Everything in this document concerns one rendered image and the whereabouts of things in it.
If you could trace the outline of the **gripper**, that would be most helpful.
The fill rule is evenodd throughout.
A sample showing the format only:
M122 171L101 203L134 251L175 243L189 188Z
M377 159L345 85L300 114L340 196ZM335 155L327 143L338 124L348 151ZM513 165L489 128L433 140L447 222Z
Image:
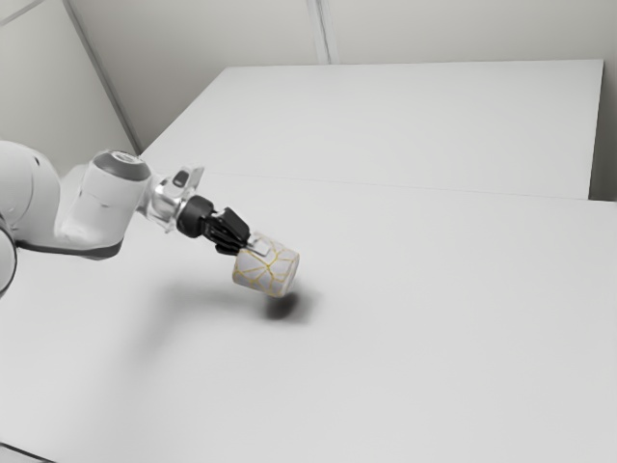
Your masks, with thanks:
M226 256L237 256L245 250L266 257L272 250L272 245L266 238L252 235L250 227L231 208L213 212L214 205L211 201L194 195L180 211L176 228L191 238L204 234L205 238L215 244L216 251ZM206 223L210 216L211 223Z

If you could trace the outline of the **white mug with gold cracks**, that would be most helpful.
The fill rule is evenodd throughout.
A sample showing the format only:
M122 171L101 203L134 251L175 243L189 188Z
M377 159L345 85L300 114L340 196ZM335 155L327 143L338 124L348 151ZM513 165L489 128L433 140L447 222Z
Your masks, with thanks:
M232 280L274 298L284 297L292 287L300 254L279 241L254 232L235 258Z

